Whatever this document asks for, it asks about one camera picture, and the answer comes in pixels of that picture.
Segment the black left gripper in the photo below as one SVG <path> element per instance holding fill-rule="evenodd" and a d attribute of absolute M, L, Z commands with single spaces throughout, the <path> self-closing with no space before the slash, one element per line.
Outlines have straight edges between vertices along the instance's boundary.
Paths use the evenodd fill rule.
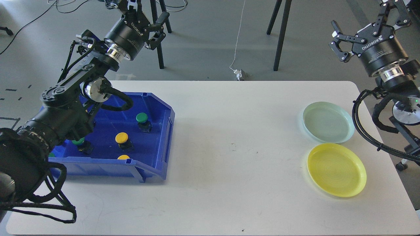
<path fill-rule="evenodd" d="M 163 24 L 170 14 L 163 12 L 151 24 L 147 19 L 141 20 L 141 8 L 141 0 L 121 0 L 119 10 L 122 16 L 104 38 L 108 45 L 120 47 L 126 53 L 127 60 L 134 60 L 143 47 L 156 49 L 166 37 Z"/>

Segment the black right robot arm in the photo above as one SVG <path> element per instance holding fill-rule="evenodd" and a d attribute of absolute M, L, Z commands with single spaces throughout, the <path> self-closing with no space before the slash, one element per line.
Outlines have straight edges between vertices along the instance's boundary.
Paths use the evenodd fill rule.
<path fill-rule="evenodd" d="M 411 133 L 408 126 L 419 125 L 419 89 L 415 76 L 419 73 L 419 62 L 408 61 L 408 55 L 395 36 L 396 30 L 409 27 L 409 9 L 402 0 L 382 0 L 376 20 L 355 35 L 342 33 L 336 21 L 333 27 L 330 48 L 341 62 L 357 56 L 369 77 L 374 77 L 377 87 L 363 90 L 353 102 L 351 118 L 361 137 L 396 157 L 419 164 L 419 137 Z M 374 106 L 372 121 L 388 133 L 400 133 L 408 142 L 404 151 L 391 148 L 373 138 L 362 126 L 359 106 L 372 95 L 379 103 Z"/>

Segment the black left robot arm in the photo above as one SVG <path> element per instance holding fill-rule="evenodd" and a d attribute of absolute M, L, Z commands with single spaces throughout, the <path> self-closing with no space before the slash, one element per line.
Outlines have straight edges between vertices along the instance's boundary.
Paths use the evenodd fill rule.
<path fill-rule="evenodd" d="M 125 111 L 134 105 L 105 78 L 121 60 L 134 60 L 142 48 L 157 49 L 164 68 L 161 42 L 164 27 L 172 33 L 163 0 L 150 2 L 150 22 L 140 0 L 106 0 L 121 18 L 104 39 L 89 30 L 73 41 L 57 84 L 45 90 L 44 108 L 16 130 L 1 129 L 1 211 L 43 216 L 64 224 L 76 221 L 75 206 L 62 192 L 67 168 L 49 161 L 51 151 L 65 140 L 81 141 L 95 127 L 100 109 Z"/>

